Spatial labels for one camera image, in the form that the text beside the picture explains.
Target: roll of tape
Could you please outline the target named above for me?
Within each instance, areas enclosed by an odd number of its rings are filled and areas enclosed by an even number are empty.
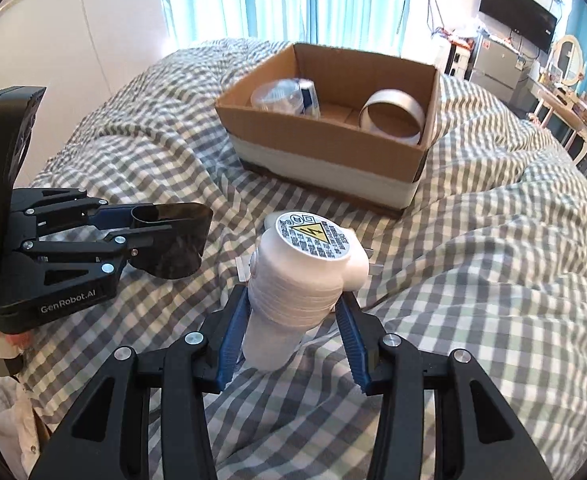
[[[360,110],[360,127],[363,130],[370,132],[383,132],[391,135],[390,132],[386,132],[384,129],[376,126],[376,124],[374,124],[371,120],[371,117],[369,117],[369,107],[376,104],[389,104],[404,110],[407,116],[413,120],[413,125],[416,127],[416,134],[413,136],[399,137],[405,142],[410,142],[411,144],[417,144],[419,142],[422,131],[425,128],[425,112],[413,97],[400,90],[378,90],[375,92],[375,94],[369,97],[368,101],[365,103],[365,106],[363,106],[363,109]]]

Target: clear plastic container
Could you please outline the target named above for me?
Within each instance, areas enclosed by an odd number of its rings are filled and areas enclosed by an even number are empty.
[[[302,91],[295,79],[278,79],[259,86],[251,94],[251,105],[259,110],[281,114],[304,113]]]

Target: yellow warning triangle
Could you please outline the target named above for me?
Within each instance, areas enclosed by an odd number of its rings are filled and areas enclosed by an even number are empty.
[[[311,236],[316,238],[324,243],[329,243],[329,239],[327,238],[327,234],[325,233],[322,224],[304,224],[304,225],[294,225],[292,229],[305,234],[307,236]]]

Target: blue gripper pad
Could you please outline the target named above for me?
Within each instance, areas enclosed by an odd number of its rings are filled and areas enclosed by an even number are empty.
[[[245,288],[238,300],[233,316],[228,322],[227,332],[220,345],[220,360],[215,382],[221,392],[224,391],[233,378],[233,372],[236,369],[236,363],[240,355],[240,347],[249,322],[250,308],[248,289]]]
[[[353,381],[365,393],[369,383],[371,383],[371,376],[367,369],[367,351],[355,319],[353,319],[353,314],[342,297],[336,303],[336,320],[342,337],[342,344],[347,353]]]

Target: checkered bedspread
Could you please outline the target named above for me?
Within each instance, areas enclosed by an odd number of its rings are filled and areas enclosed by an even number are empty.
[[[587,456],[587,181],[551,134],[491,94],[442,80],[437,141],[400,221],[245,171],[214,99],[283,44],[224,40],[172,54],[86,117],[34,186],[84,187],[112,203],[203,202],[214,210],[195,276],[167,282],[127,267],[118,297],[35,333],[22,380],[54,426],[119,345],[161,348],[196,330],[238,281],[274,210],[308,210],[353,228],[384,272],[359,292],[388,332],[446,354],[470,350],[557,479]],[[67,239],[93,239],[80,229]],[[162,477],[160,394],[151,400],[150,467]],[[434,457],[426,397],[424,478]],[[336,321],[304,338],[289,365],[242,365],[207,396],[221,479],[362,479],[379,397],[353,383]]]

